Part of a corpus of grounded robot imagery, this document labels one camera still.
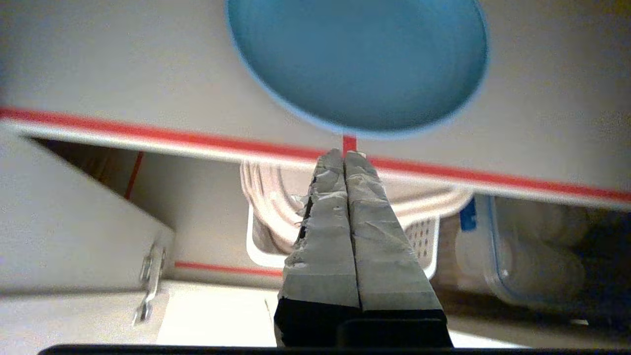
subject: blue bowl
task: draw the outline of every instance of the blue bowl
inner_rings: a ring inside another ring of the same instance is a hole
[[[444,121],[488,62],[475,0],[227,0],[228,26],[254,78],[319,126],[364,138]]]

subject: cabinet door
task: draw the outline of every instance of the cabinet door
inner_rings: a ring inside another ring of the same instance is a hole
[[[0,294],[140,290],[173,232],[28,138],[0,129]]]

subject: red stripe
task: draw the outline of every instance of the red stripe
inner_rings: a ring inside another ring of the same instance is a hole
[[[216,150],[239,152],[249,155],[263,154],[292,160],[299,159],[315,161],[320,155],[325,153],[325,151],[323,150],[310,148],[264,143],[261,141],[240,140],[228,138],[226,136],[200,135],[197,133],[173,131],[163,128],[136,126],[132,124],[121,124],[112,121],[104,121],[101,119],[73,116],[69,114],[55,112],[39,112],[0,107],[0,117],[10,117],[17,121],[40,123],[47,126],[83,129],[87,131],[96,131],[99,133],[109,133],[119,136],[135,137],[141,138],[144,141],[151,140],[161,143],[171,143],[180,146],[192,145],[196,147],[214,148]],[[350,136],[348,137],[348,142],[346,141],[347,138],[344,139],[344,144],[348,145],[349,149],[351,142],[354,141],[355,144],[357,144],[357,141]],[[555,183],[513,175],[494,174],[483,171],[445,167],[440,165],[424,164],[420,162],[408,162],[403,160],[394,160],[380,157],[371,157],[370,160],[376,167],[388,169],[394,172],[403,172],[406,174],[419,174],[423,176],[435,176],[437,178],[460,179],[463,181],[497,184],[501,186],[525,188],[542,192],[553,192],[566,195],[587,196],[595,198],[607,198],[610,200],[627,203],[631,202],[631,192],[629,191],[604,190],[593,188],[590,186]]]
[[[215,272],[228,272],[230,274],[246,274],[246,275],[259,275],[259,276],[271,276],[282,277],[282,270],[265,270],[261,268],[243,268],[243,267],[227,267],[223,265],[212,265],[193,262],[175,262],[176,268],[191,268],[194,270],[206,270]]]
[[[388,158],[370,157],[369,161],[377,168],[394,172],[420,174],[424,176],[436,176],[440,178],[452,178],[469,182],[495,184],[504,186],[517,186],[529,190],[549,191],[566,195],[579,195],[596,198],[607,198],[623,202],[631,202],[631,192],[613,191],[588,186],[556,183],[551,181],[528,179],[524,177],[495,174],[490,172],[459,169],[403,160],[391,160]]]
[[[131,191],[134,188],[134,183],[136,182],[136,176],[138,175],[138,171],[140,170],[140,163],[143,161],[144,152],[138,152],[136,156],[136,163],[134,163],[134,169],[131,171],[131,176],[129,177],[129,182],[127,183],[127,191],[125,191],[125,200],[130,199]]]
[[[357,138],[345,135],[342,139],[342,150],[344,154],[349,150],[357,150]]]

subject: white basket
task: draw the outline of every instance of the white basket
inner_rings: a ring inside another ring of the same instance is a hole
[[[269,229],[284,245],[281,252],[289,252],[298,235],[302,217],[297,212],[302,204],[295,198],[304,195],[312,179],[312,171],[286,170],[276,165],[243,162],[241,184],[250,203],[249,218],[257,220]],[[417,184],[384,180],[386,191],[392,190],[391,206],[405,231],[418,263],[431,279],[436,271],[436,257],[440,218],[458,213],[471,199],[473,193],[444,184]],[[252,261],[266,267],[282,268],[284,255],[257,248],[254,222],[249,222],[247,251]]]

